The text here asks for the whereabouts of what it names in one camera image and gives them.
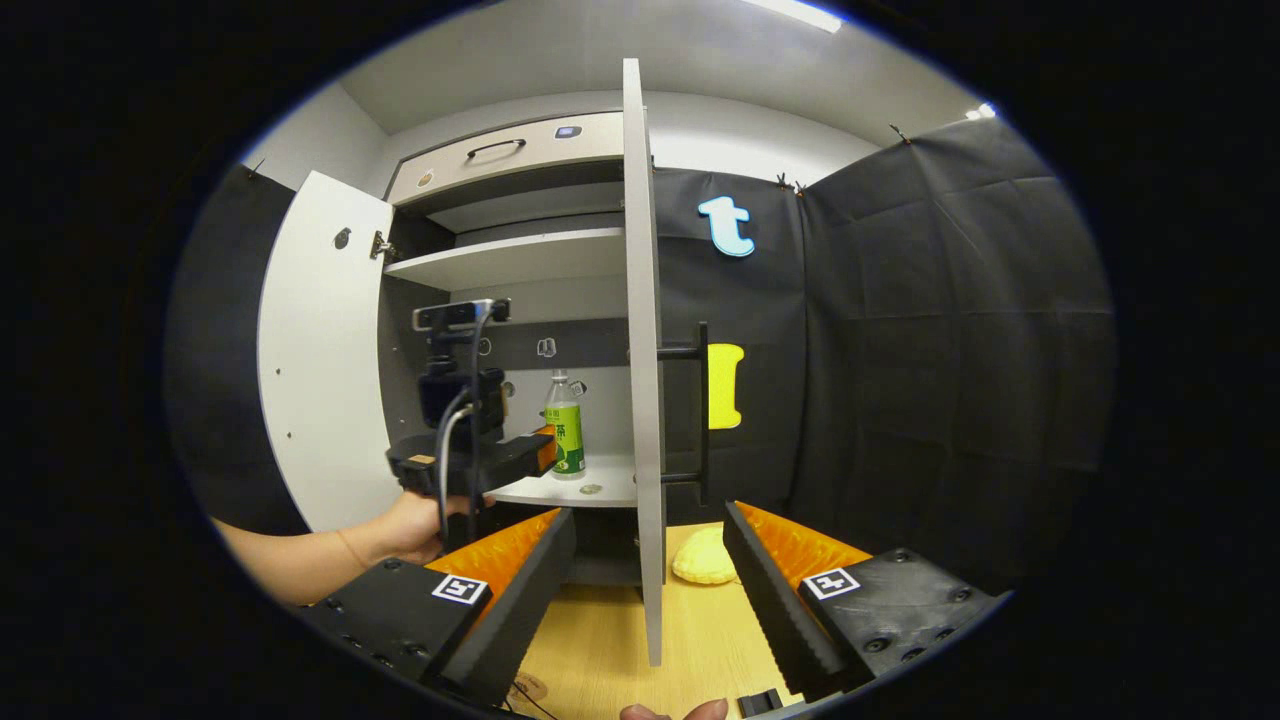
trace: drawer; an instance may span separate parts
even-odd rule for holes
[[[561,128],[573,129],[558,133]],[[402,161],[387,202],[402,206],[475,181],[621,158],[622,113],[525,123],[451,142]]]

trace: door hinge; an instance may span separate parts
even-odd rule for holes
[[[388,258],[401,256],[399,250],[396,250],[396,246],[393,246],[389,240],[383,237],[383,231],[376,231],[374,232],[374,246],[369,250],[369,259],[376,260],[383,252],[385,252]]]

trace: cabinet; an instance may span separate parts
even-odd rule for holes
[[[639,64],[622,69],[621,111],[431,149],[401,163],[383,200],[311,173],[271,251],[257,364],[271,448],[307,524],[360,523],[399,492],[384,456],[379,373],[388,278],[448,301],[511,297],[512,320],[486,331],[486,364],[507,369],[516,386],[508,428],[532,429],[547,370],[568,368],[588,386],[588,471],[572,482],[526,478],[492,495],[635,512],[649,660],[658,665],[664,509],[653,168]],[[452,234],[443,241],[452,247],[419,252],[425,245],[407,228],[422,219]],[[387,263],[376,252],[384,240],[412,250]],[[557,340],[557,356],[534,351],[544,337]],[[600,489],[580,492],[589,484]]]

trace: black curtain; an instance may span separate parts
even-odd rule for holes
[[[709,341],[740,346],[736,428],[710,430],[705,507],[689,486],[668,486],[668,524],[719,520],[724,500],[780,510],[791,492],[804,401],[804,249],[795,193],[741,176],[659,169],[654,174],[658,220],[659,311],[666,345],[694,340],[699,320]],[[750,213],[740,234],[755,242],[744,258],[719,252],[698,206],[728,196]],[[696,466],[699,370],[694,363],[663,364],[668,470]]]
[[[1115,337],[1091,233],[997,120],[804,191],[808,364],[791,516],[996,593],[1097,468]]]
[[[257,388],[257,309],[293,191],[236,167],[174,273],[163,387],[170,441],[205,510],[238,528],[310,532],[275,465]]]

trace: bottle label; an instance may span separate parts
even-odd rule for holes
[[[581,410],[580,406],[547,409],[547,424],[556,425],[556,466],[552,469],[564,475],[586,469]]]

